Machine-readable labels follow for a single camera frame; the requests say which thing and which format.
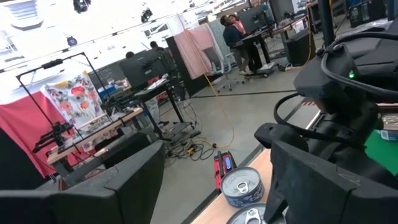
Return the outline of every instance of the green object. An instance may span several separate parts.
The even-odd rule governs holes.
[[[398,141],[381,139],[376,131],[370,135],[365,143],[366,154],[384,166],[394,175],[398,174]]]

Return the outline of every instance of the computer monitor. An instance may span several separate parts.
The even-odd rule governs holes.
[[[151,78],[167,73],[161,54],[156,50],[146,50],[119,62],[124,76],[131,86],[137,88]]]
[[[238,13],[239,19],[242,21],[244,29],[248,34],[257,29],[267,27],[266,14],[262,6],[253,7],[244,12]]]

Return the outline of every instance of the pull tab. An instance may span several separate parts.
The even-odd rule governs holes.
[[[246,194],[249,192],[249,186],[248,183],[246,182],[240,182],[237,184],[236,188],[238,189],[239,192],[242,194]]]
[[[261,223],[259,211],[255,208],[252,208],[248,211],[244,224],[248,224],[252,220],[257,220],[258,223]]]

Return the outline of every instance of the gray floor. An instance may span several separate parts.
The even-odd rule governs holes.
[[[347,30],[348,26],[349,24],[345,22],[339,33]],[[321,47],[322,35],[317,34],[314,39],[316,46]],[[273,46],[275,49],[282,47],[281,43]],[[294,90],[293,81],[299,71],[300,68],[288,72],[276,71],[269,78],[256,78],[243,85],[234,86],[232,91],[222,90],[220,93],[221,95],[232,94],[231,96],[191,98],[190,103],[203,123],[201,137],[219,145],[228,144],[232,140],[232,128],[223,114],[222,109],[224,109],[234,128],[234,140],[227,149],[220,150],[229,150],[237,164],[242,162],[259,145],[254,138],[256,129],[263,123],[274,122],[274,105],[289,93],[236,94]],[[213,95],[210,88],[205,88],[196,94],[196,96]],[[294,98],[283,104],[279,110],[281,117],[288,115],[301,100],[301,98]],[[174,111],[169,111],[170,108],[170,105],[161,107],[161,111],[164,112],[162,120],[177,120]],[[289,122],[306,127],[317,111],[315,106],[303,106],[291,117]],[[205,161],[192,161],[191,159],[167,161],[162,188],[151,223],[181,223],[214,189],[212,157]]]

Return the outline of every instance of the man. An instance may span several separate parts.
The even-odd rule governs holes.
[[[149,45],[150,45],[150,47],[151,47],[152,49],[154,49],[154,50],[164,50],[163,47],[159,47],[159,46],[157,45],[156,41],[152,41]]]
[[[250,59],[248,52],[244,49],[241,42],[246,32],[244,28],[239,30],[239,26],[234,25],[236,21],[236,18],[233,16],[223,16],[220,19],[221,25],[225,26],[223,32],[224,41],[234,55],[236,64],[239,68],[238,74],[247,75],[246,67],[249,65]]]
[[[134,55],[135,54],[133,52],[127,52],[126,53],[126,58],[127,59],[133,58]],[[159,111],[159,106],[157,104],[156,96],[153,97],[152,99],[146,101],[145,105],[147,106],[148,111],[149,111],[150,115],[152,115],[154,121],[157,124],[162,124],[163,122],[161,122],[161,120],[160,120],[160,111]]]

